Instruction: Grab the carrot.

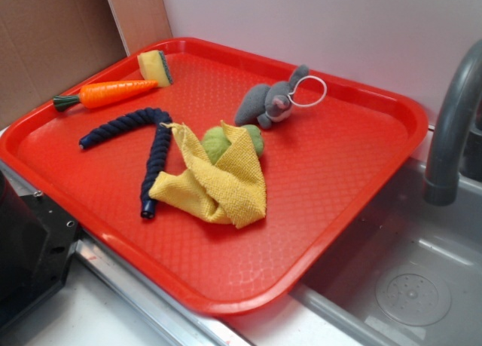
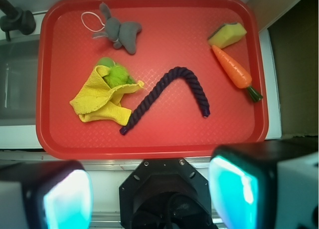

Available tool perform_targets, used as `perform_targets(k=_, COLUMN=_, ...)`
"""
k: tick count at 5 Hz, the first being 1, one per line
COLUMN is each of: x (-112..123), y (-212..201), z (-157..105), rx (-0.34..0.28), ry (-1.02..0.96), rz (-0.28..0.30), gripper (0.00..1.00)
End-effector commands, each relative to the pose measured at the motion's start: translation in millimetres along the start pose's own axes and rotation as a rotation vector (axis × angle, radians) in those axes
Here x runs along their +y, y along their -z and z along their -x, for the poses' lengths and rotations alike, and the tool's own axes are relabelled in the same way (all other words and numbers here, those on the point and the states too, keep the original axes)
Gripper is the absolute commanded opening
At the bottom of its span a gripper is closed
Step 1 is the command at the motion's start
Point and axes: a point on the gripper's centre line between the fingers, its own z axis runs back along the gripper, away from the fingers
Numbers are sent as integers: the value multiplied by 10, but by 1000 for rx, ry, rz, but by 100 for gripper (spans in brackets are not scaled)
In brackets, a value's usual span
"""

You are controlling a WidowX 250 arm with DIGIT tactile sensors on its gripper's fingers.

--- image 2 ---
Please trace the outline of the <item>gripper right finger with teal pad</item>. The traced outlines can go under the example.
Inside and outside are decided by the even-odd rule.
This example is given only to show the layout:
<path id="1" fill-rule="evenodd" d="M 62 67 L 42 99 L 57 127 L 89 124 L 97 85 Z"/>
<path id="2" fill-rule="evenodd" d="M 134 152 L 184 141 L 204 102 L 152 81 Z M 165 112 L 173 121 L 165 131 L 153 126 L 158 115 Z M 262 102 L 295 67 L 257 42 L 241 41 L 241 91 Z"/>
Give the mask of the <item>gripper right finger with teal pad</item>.
<path id="1" fill-rule="evenodd" d="M 316 229 L 316 138 L 218 146 L 208 170 L 213 206 L 228 229 Z"/>

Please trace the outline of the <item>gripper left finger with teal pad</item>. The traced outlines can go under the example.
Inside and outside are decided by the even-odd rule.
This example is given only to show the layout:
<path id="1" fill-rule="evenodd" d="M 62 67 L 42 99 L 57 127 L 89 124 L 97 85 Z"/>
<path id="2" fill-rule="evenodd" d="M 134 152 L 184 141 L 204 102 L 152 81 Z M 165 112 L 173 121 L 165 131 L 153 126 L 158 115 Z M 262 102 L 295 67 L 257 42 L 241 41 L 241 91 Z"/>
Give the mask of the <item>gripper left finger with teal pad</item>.
<path id="1" fill-rule="evenodd" d="M 0 167 L 2 229 L 88 229 L 92 211 L 91 178 L 78 161 Z"/>

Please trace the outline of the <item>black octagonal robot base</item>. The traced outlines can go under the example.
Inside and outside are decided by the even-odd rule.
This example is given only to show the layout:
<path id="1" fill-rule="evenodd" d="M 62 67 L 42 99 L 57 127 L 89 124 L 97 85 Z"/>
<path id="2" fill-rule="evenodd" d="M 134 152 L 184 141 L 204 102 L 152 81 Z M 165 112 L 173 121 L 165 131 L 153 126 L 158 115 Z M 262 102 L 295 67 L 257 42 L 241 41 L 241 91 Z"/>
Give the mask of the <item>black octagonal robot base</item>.
<path id="1" fill-rule="evenodd" d="M 184 159 L 145 159 L 119 186 L 125 229 L 215 229 L 208 180 Z"/>

